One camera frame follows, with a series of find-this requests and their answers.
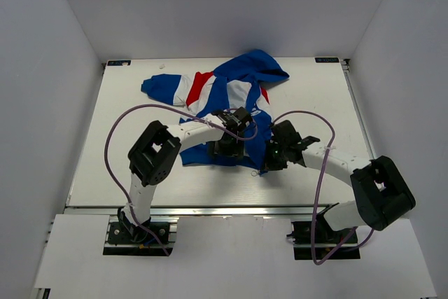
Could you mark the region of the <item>blue white red jacket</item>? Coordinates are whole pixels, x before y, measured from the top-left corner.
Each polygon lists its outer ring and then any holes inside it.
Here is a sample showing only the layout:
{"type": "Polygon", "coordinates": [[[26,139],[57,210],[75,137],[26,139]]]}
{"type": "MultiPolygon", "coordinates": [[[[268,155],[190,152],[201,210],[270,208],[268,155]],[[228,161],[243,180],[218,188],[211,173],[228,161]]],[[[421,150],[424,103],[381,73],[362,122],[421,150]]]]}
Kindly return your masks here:
{"type": "Polygon", "coordinates": [[[186,165],[243,166],[261,170],[265,161],[266,143],[271,139],[272,113],[265,89],[267,83],[289,79],[279,63],[262,50],[253,50],[216,67],[213,71],[197,72],[192,78],[180,74],[151,76],[141,84],[141,91],[157,102],[185,107],[190,114],[203,118],[216,110],[244,107],[258,126],[258,132],[245,132],[255,138],[244,144],[241,160],[212,155],[206,144],[180,153],[186,165]]]}

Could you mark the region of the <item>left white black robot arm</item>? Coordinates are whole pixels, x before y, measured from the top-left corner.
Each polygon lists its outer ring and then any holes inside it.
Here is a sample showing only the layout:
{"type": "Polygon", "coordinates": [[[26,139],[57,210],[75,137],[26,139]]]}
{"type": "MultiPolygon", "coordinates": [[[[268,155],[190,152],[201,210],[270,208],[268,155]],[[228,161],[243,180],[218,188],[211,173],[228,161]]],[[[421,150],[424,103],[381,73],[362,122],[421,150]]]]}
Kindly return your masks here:
{"type": "Polygon", "coordinates": [[[179,153],[205,144],[208,158],[241,160],[244,131],[252,122],[250,113],[243,107],[234,111],[217,110],[178,125],[151,122],[128,153],[129,201],[118,213],[126,237],[132,242],[146,238],[155,189],[168,177],[179,153]]]}

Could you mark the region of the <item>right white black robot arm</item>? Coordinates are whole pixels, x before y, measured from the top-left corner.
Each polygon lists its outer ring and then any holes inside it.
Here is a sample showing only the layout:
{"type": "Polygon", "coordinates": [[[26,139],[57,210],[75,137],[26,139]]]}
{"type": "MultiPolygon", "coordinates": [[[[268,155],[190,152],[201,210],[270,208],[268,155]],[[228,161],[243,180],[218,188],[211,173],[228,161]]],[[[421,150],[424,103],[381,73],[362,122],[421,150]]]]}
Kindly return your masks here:
{"type": "Polygon", "coordinates": [[[336,242],[353,227],[382,231],[411,211],[416,200],[392,159],[365,159],[331,149],[319,138],[302,137],[289,120],[263,128],[265,159],[262,170],[279,171],[288,164],[323,170],[345,183],[354,199],[327,206],[309,226],[317,242],[336,242]]]}

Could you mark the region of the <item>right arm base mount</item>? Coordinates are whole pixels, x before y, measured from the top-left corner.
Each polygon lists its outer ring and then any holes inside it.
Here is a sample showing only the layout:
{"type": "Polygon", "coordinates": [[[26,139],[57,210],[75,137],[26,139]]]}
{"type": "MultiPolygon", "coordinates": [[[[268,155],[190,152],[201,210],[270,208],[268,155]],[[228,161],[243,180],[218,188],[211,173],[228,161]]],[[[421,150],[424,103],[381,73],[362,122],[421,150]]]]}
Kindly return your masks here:
{"type": "MultiPolygon", "coordinates": [[[[337,244],[350,233],[350,229],[332,231],[322,225],[316,225],[315,249],[316,259],[323,259],[337,244]]],[[[293,244],[295,260],[312,260],[311,223],[306,221],[292,222],[292,231],[286,239],[293,244]]],[[[358,260],[361,257],[357,234],[354,233],[331,257],[330,260],[358,260]]]]}

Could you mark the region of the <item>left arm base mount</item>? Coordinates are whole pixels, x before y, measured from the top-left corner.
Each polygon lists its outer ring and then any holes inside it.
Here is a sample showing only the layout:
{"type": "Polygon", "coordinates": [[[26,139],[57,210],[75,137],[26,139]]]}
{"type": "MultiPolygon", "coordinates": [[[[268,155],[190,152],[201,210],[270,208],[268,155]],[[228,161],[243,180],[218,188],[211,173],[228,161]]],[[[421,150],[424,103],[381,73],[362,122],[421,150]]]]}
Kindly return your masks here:
{"type": "Polygon", "coordinates": [[[152,221],[143,223],[147,230],[132,224],[124,215],[123,207],[117,218],[109,221],[104,242],[104,256],[170,256],[175,242],[174,224],[152,221]]]}

